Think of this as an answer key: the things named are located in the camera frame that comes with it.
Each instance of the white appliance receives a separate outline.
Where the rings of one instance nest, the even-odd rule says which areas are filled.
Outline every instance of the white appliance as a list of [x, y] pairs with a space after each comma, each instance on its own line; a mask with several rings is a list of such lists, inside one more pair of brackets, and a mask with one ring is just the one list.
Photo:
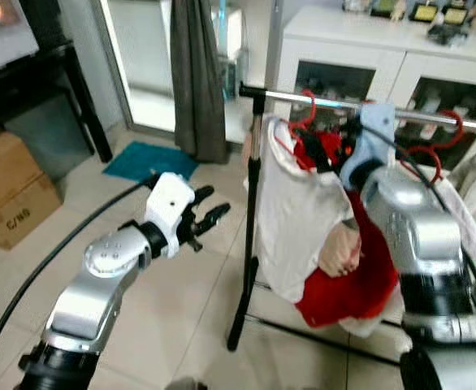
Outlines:
[[39, 50], [18, 0], [0, 0], [0, 67]]

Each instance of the red hanger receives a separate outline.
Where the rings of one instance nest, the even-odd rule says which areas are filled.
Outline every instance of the red hanger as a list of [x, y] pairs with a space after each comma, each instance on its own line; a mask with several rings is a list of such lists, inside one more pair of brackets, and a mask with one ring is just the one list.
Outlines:
[[[295, 129], [300, 129], [300, 130], [303, 130], [304, 132], [308, 132], [309, 131], [309, 126], [312, 124], [312, 122], [314, 121], [314, 119], [316, 118], [316, 102], [315, 102], [315, 96], [314, 94], [312, 93], [312, 91], [310, 89], [304, 89], [303, 91], [301, 91], [301, 94], [304, 95], [304, 96], [308, 96], [309, 98], [312, 99], [312, 106], [310, 108], [310, 115], [303, 119], [302, 121], [300, 122], [289, 122], [287, 120], [284, 120], [284, 122], [287, 124], [288, 126], [288, 132], [290, 133], [291, 137], [296, 140], [296, 143], [298, 144], [301, 144], [303, 145], [303, 141], [301, 140], [301, 138], [296, 134], [295, 132]], [[296, 156], [294, 154], [294, 151], [291, 150], [288, 146], [286, 146], [284, 144], [283, 141], [281, 141], [276, 135], [274, 135], [274, 139], [278, 141], [278, 143], [285, 149], [287, 150], [287, 152], [293, 156], [297, 161], [298, 163], [300, 164], [300, 167], [302, 167], [305, 171], [310, 171], [310, 167], [305, 164], [304, 161], [301, 160], [301, 158], [299, 158], [298, 156]]]
[[[464, 122], [462, 118], [455, 111], [443, 110], [443, 111], [440, 111], [440, 114], [451, 116], [452, 118], [457, 120], [457, 132], [455, 133], [453, 138], [449, 140], [448, 142], [436, 142], [429, 146], [415, 145], [406, 150], [409, 154], [423, 152], [428, 154], [431, 158], [433, 158], [433, 161], [435, 162], [435, 175], [433, 176], [433, 179], [431, 179], [432, 184], [434, 184], [436, 180], [442, 178], [442, 163], [440, 162], [440, 157], [436, 153], [436, 150], [451, 149], [454, 145], [460, 142], [460, 140], [464, 136], [464, 128], [463, 128]], [[408, 171], [413, 173], [416, 177], [418, 177], [417, 172], [415, 172], [415, 170], [406, 161], [400, 160], [400, 164], [404, 168], [406, 168]]]

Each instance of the clothes rack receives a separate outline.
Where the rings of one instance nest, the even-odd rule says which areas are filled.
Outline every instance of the clothes rack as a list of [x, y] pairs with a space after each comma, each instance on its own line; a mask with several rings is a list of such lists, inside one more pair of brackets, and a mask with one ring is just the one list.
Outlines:
[[[310, 97], [298, 95], [295, 93], [285, 93], [279, 91], [271, 91], [264, 88], [257, 88], [243, 83], [240, 85], [240, 96], [253, 99], [253, 130], [252, 130], [252, 146], [251, 154], [249, 158], [248, 171], [249, 171], [249, 193], [247, 199], [247, 223], [245, 233], [245, 256], [244, 256], [244, 280], [243, 289], [240, 297], [240, 303], [236, 310], [235, 318], [232, 324], [231, 331], [227, 338], [227, 349], [229, 351], [235, 351], [240, 342], [242, 330], [244, 328], [245, 321], [265, 325], [272, 327], [282, 332], [290, 333], [294, 336], [306, 338], [307, 340], [317, 341], [321, 344], [328, 345], [332, 348], [340, 349], [345, 352], [350, 352], [358, 356], [369, 358], [377, 362], [386, 363], [393, 366], [399, 366], [399, 362], [395, 362], [386, 357], [381, 357], [373, 353], [363, 351], [361, 349], [355, 349], [341, 343], [337, 343], [331, 340], [325, 340], [310, 332], [301, 331], [291, 327], [287, 327], [283, 324], [270, 321], [265, 318], [261, 318], [257, 315], [248, 313], [249, 303], [253, 294], [253, 288], [264, 288], [270, 290], [268, 284], [256, 281], [257, 268], [259, 265], [257, 257], [253, 256], [253, 239], [254, 239], [254, 219], [256, 210], [256, 198], [257, 198], [257, 185], [259, 180], [259, 174], [261, 169], [260, 160], [260, 142], [262, 135], [262, 121], [263, 114], [265, 112], [266, 99], [275, 100], [279, 102], [299, 103], [310, 106], [312, 99]], [[361, 108], [361, 104], [353, 102], [342, 102], [330, 99], [315, 98], [314, 104], [319, 108], [326, 108], [330, 110], [351, 110], [356, 111]], [[416, 123], [428, 123], [437, 125], [456, 125], [457, 121], [449, 116], [437, 115], [437, 114], [425, 114], [415, 110], [402, 110], [396, 109], [395, 116], [398, 119], [404, 119], [409, 122]], [[476, 132], [476, 120], [464, 119], [464, 128], [471, 132]], [[392, 323], [390, 321], [383, 320], [383, 324], [392, 327], [400, 327], [398, 323]]]

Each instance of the white cabinet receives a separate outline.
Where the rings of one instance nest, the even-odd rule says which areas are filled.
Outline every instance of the white cabinet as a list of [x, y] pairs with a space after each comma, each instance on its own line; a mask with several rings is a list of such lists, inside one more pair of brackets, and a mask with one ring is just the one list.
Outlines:
[[[407, 54], [389, 99], [396, 106], [415, 110], [460, 111], [476, 119], [476, 61], [445, 58], [428, 54]], [[396, 131], [403, 146], [428, 145], [446, 141], [452, 131], [430, 125], [408, 123]], [[476, 152], [476, 134], [467, 134], [462, 142], [449, 151], [439, 152], [443, 167], [453, 169], [464, 157]], [[428, 164], [427, 157], [416, 156]]]
[[[397, 107], [437, 112], [455, 110], [476, 119], [476, 31], [462, 47], [449, 48], [426, 39], [427, 25], [392, 23], [341, 9], [307, 6], [283, 31], [276, 88], [300, 93], [311, 89], [322, 98], [392, 102]], [[308, 116], [309, 108], [276, 103], [285, 119]], [[340, 121], [340, 112], [319, 110], [317, 127]], [[399, 123], [403, 146], [447, 141], [453, 128]], [[445, 170], [476, 151], [476, 134], [439, 152]], [[415, 155], [423, 165], [427, 156]]]
[[[392, 91], [405, 52], [348, 46], [323, 41], [283, 40], [277, 89], [311, 89], [316, 97], [361, 102], [385, 102]], [[306, 116], [302, 107], [277, 102], [275, 112], [285, 119]], [[328, 110], [317, 121], [333, 120]]]

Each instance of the gray curtain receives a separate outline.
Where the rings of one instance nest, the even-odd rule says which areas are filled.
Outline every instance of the gray curtain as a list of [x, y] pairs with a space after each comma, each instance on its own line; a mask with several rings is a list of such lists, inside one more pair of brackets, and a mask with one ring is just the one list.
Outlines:
[[227, 159], [223, 94], [209, 0], [172, 0], [175, 143], [197, 161]]

